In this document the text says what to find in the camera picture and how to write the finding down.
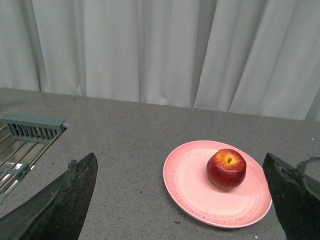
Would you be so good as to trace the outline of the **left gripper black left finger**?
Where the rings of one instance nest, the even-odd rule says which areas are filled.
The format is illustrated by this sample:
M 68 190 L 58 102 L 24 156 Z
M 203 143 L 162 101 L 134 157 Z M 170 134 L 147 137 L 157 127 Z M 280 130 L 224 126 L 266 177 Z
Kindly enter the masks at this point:
M 0 219 L 2 240 L 77 240 L 93 196 L 98 161 L 89 153 Z

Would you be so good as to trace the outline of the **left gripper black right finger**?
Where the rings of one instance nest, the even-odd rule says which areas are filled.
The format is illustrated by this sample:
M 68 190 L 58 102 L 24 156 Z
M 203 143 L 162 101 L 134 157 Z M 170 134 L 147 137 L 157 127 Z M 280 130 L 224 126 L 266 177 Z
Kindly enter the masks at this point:
M 320 182 L 306 174 L 319 157 L 300 162 L 296 168 L 267 153 L 262 169 L 276 216 L 288 240 L 320 238 Z

